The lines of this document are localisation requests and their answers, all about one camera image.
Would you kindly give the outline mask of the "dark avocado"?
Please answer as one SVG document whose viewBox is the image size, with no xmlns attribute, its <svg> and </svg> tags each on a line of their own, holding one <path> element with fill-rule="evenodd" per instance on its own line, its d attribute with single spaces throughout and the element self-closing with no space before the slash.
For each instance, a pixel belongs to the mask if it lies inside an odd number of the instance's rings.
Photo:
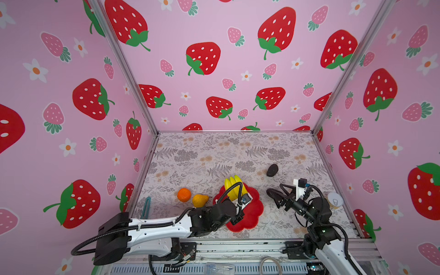
<svg viewBox="0 0 440 275">
<path fill-rule="evenodd" d="M 267 177 L 274 177 L 279 171 L 278 165 L 277 164 L 272 164 L 269 166 L 268 170 L 267 170 Z"/>
<path fill-rule="evenodd" d="M 272 188 L 268 189 L 268 190 L 267 190 L 267 195 L 268 195 L 271 199 L 273 199 L 274 201 L 280 201 L 280 200 L 283 199 L 283 197 L 282 197 L 282 193 L 280 193 L 280 192 L 279 192 L 278 190 L 276 190 L 276 189 L 272 189 Z"/>
</svg>

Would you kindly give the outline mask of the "yellow pear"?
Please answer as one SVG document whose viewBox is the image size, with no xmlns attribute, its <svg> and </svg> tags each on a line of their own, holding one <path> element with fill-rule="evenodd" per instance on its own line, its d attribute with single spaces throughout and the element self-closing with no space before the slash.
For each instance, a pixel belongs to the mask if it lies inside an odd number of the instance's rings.
<svg viewBox="0 0 440 275">
<path fill-rule="evenodd" d="M 209 201 L 209 196 L 202 194 L 197 194 L 192 199 L 193 206 L 196 208 L 204 207 L 208 201 Z"/>
</svg>

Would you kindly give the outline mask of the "orange tangerine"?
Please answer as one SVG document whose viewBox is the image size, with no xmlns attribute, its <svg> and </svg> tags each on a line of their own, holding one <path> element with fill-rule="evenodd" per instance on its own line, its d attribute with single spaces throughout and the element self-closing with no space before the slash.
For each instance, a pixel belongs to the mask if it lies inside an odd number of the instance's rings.
<svg viewBox="0 0 440 275">
<path fill-rule="evenodd" d="M 181 202 L 188 202 L 192 197 L 192 193 L 187 188 L 182 188 L 177 193 L 177 199 Z"/>
</svg>

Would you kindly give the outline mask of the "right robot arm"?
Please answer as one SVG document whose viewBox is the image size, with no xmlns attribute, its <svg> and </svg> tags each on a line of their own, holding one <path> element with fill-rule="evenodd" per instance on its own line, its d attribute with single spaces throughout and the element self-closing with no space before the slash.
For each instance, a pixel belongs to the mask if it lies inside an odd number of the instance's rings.
<svg viewBox="0 0 440 275">
<path fill-rule="evenodd" d="M 283 254 L 319 260 L 331 275 L 364 275 L 365 271 L 348 250 L 346 231 L 330 222 L 330 204 L 315 185 L 300 183 L 297 186 L 280 185 L 281 190 L 268 189 L 267 195 L 276 206 L 306 220 L 308 233 L 301 245 L 285 243 Z"/>
</svg>

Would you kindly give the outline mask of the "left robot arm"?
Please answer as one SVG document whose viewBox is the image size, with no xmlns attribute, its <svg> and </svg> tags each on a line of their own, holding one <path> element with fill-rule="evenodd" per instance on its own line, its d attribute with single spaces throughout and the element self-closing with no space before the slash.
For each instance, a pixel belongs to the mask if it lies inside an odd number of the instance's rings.
<svg viewBox="0 0 440 275">
<path fill-rule="evenodd" d="M 237 182 L 227 188 L 209 207 L 190 207 L 178 217 L 140 220 L 120 213 L 107 221 L 94 236 L 75 246 L 72 256 L 94 254 L 94 265 L 118 262 L 125 255 L 149 254 L 165 257 L 179 251 L 181 238 L 207 236 L 231 222 L 244 218 L 244 209 L 252 202 L 244 183 Z"/>
</svg>

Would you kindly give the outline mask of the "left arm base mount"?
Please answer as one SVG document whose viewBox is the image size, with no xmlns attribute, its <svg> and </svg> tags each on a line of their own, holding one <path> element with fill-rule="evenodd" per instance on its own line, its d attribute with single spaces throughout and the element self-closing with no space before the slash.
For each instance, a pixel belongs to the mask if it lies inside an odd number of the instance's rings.
<svg viewBox="0 0 440 275">
<path fill-rule="evenodd" d="M 195 260 L 196 257 L 196 251 L 197 251 L 197 243 L 196 242 L 183 242 L 179 244 L 173 245 L 171 249 L 171 253 L 163 256 L 153 256 L 152 261 L 158 262 L 158 261 L 180 261 L 185 256 L 190 256 L 189 260 Z"/>
</svg>

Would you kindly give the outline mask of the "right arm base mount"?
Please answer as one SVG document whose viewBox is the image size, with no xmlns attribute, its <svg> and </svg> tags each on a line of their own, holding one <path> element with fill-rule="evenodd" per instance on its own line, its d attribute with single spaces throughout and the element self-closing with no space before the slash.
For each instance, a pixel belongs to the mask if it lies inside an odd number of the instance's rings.
<svg viewBox="0 0 440 275">
<path fill-rule="evenodd" d="M 303 242 L 287 241 L 282 254 L 286 254 L 290 260 L 315 260 L 315 250 L 316 246 L 306 240 Z"/>
</svg>

